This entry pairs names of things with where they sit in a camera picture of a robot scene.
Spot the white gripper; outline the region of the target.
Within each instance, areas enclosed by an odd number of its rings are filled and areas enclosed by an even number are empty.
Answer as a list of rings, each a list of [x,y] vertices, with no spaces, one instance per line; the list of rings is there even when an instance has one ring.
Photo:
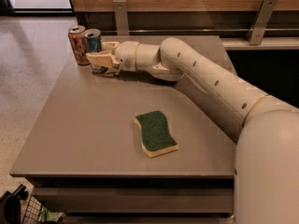
[[[114,68],[134,72],[136,70],[136,52],[140,43],[136,41],[109,41],[102,43],[101,52],[88,52],[86,58],[93,68]],[[106,50],[115,49],[115,55]]]

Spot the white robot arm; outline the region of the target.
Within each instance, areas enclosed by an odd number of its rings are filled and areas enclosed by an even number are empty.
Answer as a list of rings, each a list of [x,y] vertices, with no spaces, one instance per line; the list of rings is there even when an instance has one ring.
[[[89,52],[94,67],[142,70],[177,81],[189,77],[242,128],[235,153],[235,224],[298,224],[299,113],[210,61],[180,39],[159,45],[105,42]]]

